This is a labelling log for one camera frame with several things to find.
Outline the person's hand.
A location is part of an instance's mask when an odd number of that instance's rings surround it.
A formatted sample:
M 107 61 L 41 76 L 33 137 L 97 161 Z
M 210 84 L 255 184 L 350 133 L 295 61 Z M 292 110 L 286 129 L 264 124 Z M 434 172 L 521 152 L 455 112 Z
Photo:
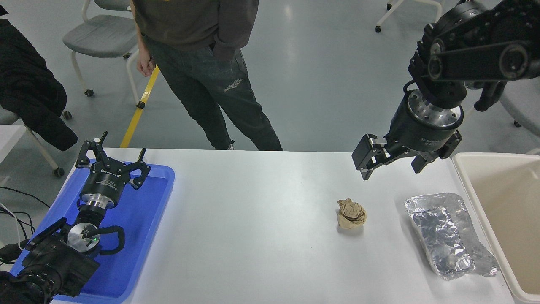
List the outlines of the person's hand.
M 156 68 L 156 63 L 148 50 L 138 50 L 136 68 L 137 71 L 139 71 L 139 73 L 144 77 L 149 77 L 154 72 L 154 69 Z

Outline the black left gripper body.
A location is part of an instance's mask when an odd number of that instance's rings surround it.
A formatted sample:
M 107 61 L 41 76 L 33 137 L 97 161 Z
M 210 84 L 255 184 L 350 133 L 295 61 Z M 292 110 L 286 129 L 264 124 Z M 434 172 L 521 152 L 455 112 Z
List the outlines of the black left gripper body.
M 82 188 L 82 198 L 103 195 L 109 199 L 120 199 L 125 185 L 130 181 L 130 173 L 113 165 L 106 167 L 102 162 L 95 162 L 89 169 L 89 176 Z

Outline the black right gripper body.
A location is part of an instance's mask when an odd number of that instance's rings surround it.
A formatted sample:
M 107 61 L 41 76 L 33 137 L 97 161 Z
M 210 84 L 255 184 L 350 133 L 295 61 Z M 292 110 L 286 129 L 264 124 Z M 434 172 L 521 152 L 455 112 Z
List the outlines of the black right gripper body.
M 391 120 L 386 150 L 434 152 L 443 147 L 459 126 L 460 106 L 444 109 L 430 104 L 422 94 L 406 94 Z

